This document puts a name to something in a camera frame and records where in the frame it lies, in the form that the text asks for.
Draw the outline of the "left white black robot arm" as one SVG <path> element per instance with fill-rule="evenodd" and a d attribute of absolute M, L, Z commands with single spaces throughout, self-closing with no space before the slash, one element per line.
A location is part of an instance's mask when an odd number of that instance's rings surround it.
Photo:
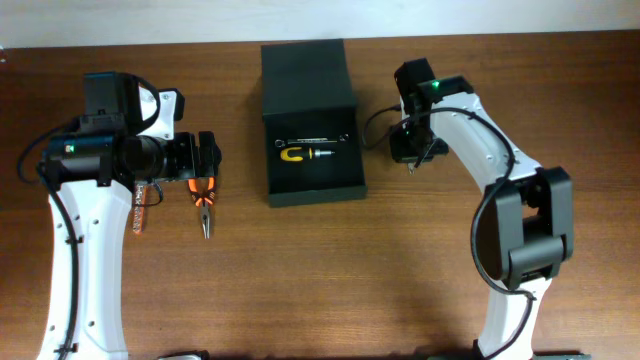
<path fill-rule="evenodd" d="M 45 135 L 36 167 L 53 220 L 53 264 L 41 359 L 126 359 L 122 257 L 140 186 L 186 182 L 210 236 L 221 151 L 210 131 L 175 132 L 185 99 L 121 72 L 83 78 L 85 110 Z"/>

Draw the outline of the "orange black long-nose pliers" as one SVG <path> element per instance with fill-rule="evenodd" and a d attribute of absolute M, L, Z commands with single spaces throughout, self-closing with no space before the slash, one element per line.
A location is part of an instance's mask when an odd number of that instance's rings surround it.
<path fill-rule="evenodd" d="M 199 208 L 203 236 L 205 239 L 209 239 L 212 225 L 211 210 L 215 202 L 216 179 L 209 177 L 206 188 L 203 191 L 199 189 L 200 183 L 201 181 L 195 178 L 189 179 L 187 182 L 192 201 Z"/>

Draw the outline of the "yellow black stubby screwdriver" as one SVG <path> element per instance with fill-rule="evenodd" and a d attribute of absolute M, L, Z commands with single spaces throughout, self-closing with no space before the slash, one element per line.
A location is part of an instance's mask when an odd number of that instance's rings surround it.
<path fill-rule="evenodd" d="M 331 157 L 335 154 L 333 150 L 323 150 L 311 147 L 288 147 L 280 152 L 280 159 L 285 162 L 303 162 L 318 158 Z"/>

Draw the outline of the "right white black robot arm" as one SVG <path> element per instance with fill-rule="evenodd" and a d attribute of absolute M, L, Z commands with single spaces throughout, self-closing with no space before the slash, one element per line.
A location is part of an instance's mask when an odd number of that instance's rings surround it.
<path fill-rule="evenodd" d="M 572 180 L 511 141 L 464 77 L 438 78 L 421 58 L 403 63 L 394 80 L 402 127 L 423 132 L 417 160 L 445 145 L 482 193 L 470 249 L 489 298 L 483 329 L 465 356 L 531 359 L 542 299 L 574 250 Z"/>

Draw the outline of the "silver offset ring wrench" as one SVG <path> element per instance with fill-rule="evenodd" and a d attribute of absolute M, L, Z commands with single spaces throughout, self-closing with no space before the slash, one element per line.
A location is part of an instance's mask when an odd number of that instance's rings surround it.
<path fill-rule="evenodd" d="M 350 136 L 348 133 L 340 134 L 335 137 L 276 139 L 274 141 L 274 146 L 276 148 L 285 148 L 292 145 L 333 144 L 347 142 L 349 139 Z"/>

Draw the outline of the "orange socket bit rail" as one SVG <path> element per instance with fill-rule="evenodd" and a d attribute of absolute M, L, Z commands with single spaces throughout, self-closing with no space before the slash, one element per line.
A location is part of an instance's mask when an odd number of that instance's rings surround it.
<path fill-rule="evenodd" d="M 144 231 L 145 224 L 145 201 L 147 195 L 147 186 L 137 184 L 133 197 L 133 216 L 132 230 L 135 235 L 141 235 Z"/>

